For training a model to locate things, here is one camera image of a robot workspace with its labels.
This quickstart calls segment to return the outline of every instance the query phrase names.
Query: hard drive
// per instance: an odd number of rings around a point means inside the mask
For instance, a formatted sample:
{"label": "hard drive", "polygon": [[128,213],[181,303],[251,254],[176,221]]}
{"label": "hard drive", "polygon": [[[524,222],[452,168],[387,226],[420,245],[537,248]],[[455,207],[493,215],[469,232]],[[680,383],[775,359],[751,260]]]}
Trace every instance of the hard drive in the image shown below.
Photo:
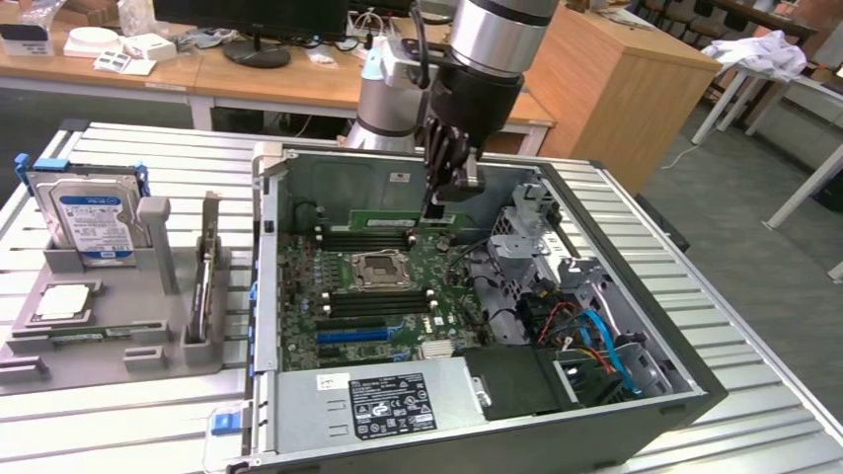
{"label": "hard drive", "polygon": [[137,206],[145,193],[145,167],[76,165],[40,159],[27,171],[52,247],[79,251],[85,267],[136,264],[135,249],[151,246]]}

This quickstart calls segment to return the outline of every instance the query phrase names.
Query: robotic arm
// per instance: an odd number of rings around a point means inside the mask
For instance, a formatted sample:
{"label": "robotic arm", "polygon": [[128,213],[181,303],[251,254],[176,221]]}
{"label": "robotic arm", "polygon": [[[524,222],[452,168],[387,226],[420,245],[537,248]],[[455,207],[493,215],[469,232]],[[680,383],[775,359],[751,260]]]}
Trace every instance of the robotic arm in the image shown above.
{"label": "robotic arm", "polygon": [[[391,40],[369,52],[367,65],[376,62],[380,70],[367,74],[364,68],[349,142],[352,147],[397,151],[397,140],[412,138],[412,118],[423,103],[421,91],[427,92],[424,218],[441,218],[444,202],[483,192],[476,163],[485,141],[503,129],[512,112],[524,85],[521,73],[532,64],[557,3],[460,0],[448,45],[427,42],[413,3],[419,40]],[[411,104],[416,109],[409,111]],[[405,151],[412,151],[412,140],[401,143],[409,143]]]}

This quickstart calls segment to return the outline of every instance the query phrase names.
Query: wooden cabinet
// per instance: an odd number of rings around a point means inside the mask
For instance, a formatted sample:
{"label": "wooden cabinet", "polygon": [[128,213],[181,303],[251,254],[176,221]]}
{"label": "wooden cabinet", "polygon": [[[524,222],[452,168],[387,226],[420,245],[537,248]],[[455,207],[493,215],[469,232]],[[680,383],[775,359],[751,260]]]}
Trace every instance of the wooden cabinet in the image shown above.
{"label": "wooden cabinet", "polygon": [[556,121],[539,155],[600,161],[635,195],[719,67],[660,30],[560,6],[525,74]]}

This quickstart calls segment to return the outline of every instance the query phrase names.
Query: slotted aluminum surface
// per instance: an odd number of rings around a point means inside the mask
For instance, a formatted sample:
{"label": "slotted aluminum surface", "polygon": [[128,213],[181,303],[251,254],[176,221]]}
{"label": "slotted aluminum surface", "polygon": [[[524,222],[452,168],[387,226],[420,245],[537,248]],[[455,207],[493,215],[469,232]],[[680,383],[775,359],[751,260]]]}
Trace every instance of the slotted aluminum surface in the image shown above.
{"label": "slotted aluminum surface", "polygon": [[[0,472],[203,472],[207,416],[243,398],[252,260],[251,164],[269,137],[93,123],[60,132],[44,156],[151,168],[152,192],[171,197],[172,246],[192,246],[200,200],[221,192],[220,234],[235,251],[227,369],[220,373],[0,397]],[[313,143],[312,140],[296,140]],[[555,161],[633,271],[726,385],[726,400],[685,430],[664,434],[605,473],[843,472],[840,427],[619,186],[587,163]],[[579,251],[588,255],[572,222]],[[44,263],[48,240],[32,199],[17,189],[0,211],[0,341]],[[240,438],[213,456],[239,454]]]}

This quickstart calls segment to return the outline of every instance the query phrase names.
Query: power supply label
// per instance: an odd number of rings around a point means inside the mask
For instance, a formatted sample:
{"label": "power supply label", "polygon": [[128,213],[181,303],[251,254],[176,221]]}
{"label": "power supply label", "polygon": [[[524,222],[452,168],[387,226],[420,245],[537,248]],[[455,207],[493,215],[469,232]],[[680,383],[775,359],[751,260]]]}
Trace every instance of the power supply label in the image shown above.
{"label": "power supply label", "polygon": [[420,373],[351,380],[348,389],[357,438],[376,439],[436,429]]}
{"label": "power supply label", "polygon": [[79,252],[99,259],[132,255],[132,235],[120,221],[124,208],[119,197],[61,196],[59,202]]}

